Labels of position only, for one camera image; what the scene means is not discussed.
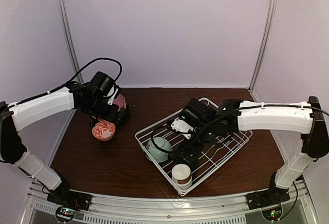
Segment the wire dish rack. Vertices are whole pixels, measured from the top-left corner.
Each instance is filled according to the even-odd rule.
[[[199,101],[207,104],[208,106],[217,109],[218,106],[207,98],[201,98]],[[200,185],[203,181],[209,178],[216,170],[224,165],[236,152],[238,152],[243,145],[245,145],[250,137],[252,136],[252,131],[238,132],[234,133],[225,138],[217,137],[212,142],[207,143],[203,151],[199,156],[199,166],[192,172],[192,186],[187,190],[181,190],[176,186],[176,184],[171,179],[171,170],[175,165],[174,162],[167,160],[162,163],[158,163],[147,149],[147,144],[151,141],[151,133],[155,127],[160,125],[165,125],[167,120],[170,118],[178,117],[180,111],[140,130],[136,133],[135,137],[139,142],[139,145],[146,153],[148,158],[154,163],[154,165],[159,169],[159,171],[164,175],[168,182],[173,186],[173,188],[178,192],[180,196],[187,195],[190,191]],[[162,137],[167,139],[173,150],[177,149],[179,144],[184,140],[182,134],[177,134],[172,132],[167,128],[159,129],[154,137]]]

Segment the white wall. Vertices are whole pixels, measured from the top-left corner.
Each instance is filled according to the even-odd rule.
[[[57,0],[0,0],[0,101],[19,101],[61,84],[73,74]],[[23,143],[49,163],[69,113],[20,132]],[[0,223],[17,223],[30,180],[0,163]]]
[[[279,0],[256,93],[262,101],[300,102],[318,96],[329,110],[329,0]],[[279,132],[290,154],[299,134]],[[320,223],[329,219],[329,156],[304,174]]]
[[[269,0],[65,0],[80,66],[132,87],[247,87]],[[102,68],[96,63],[84,80]]]

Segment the wooden table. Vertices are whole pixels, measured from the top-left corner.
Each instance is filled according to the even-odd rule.
[[[142,152],[135,133],[184,107],[191,97],[252,100],[246,89],[123,89],[131,116],[115,137],[100,142],[92,136],[88,116],[77,111],[52,167],[72,189],[125,197],[175,198],[177,192]],[[250,141],[187,197],[217,196],[267,188],[283,165],[269,131],[256,130]]]

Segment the red bowl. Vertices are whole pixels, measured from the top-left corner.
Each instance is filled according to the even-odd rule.
[[[108,141],[115,134],[115,124],[102,120],[93,127],[92,134],[100,141]]]

